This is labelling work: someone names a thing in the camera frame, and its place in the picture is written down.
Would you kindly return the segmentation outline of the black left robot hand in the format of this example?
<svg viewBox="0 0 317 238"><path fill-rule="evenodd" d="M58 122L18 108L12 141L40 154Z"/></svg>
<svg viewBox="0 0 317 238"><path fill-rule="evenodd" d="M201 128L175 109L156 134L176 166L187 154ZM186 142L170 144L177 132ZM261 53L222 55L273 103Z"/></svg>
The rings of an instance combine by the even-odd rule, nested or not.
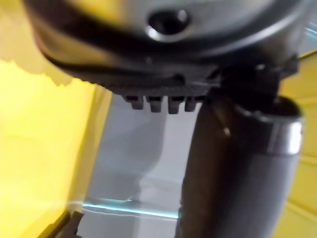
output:
<svg viewBox="0 0 317 238"><path fill-rule="evenodd" d="M62 71L158 113L201 104L178 238L268 238L289 194L304 116L280 96L297 73L311 0L25 0Z"/></svg>

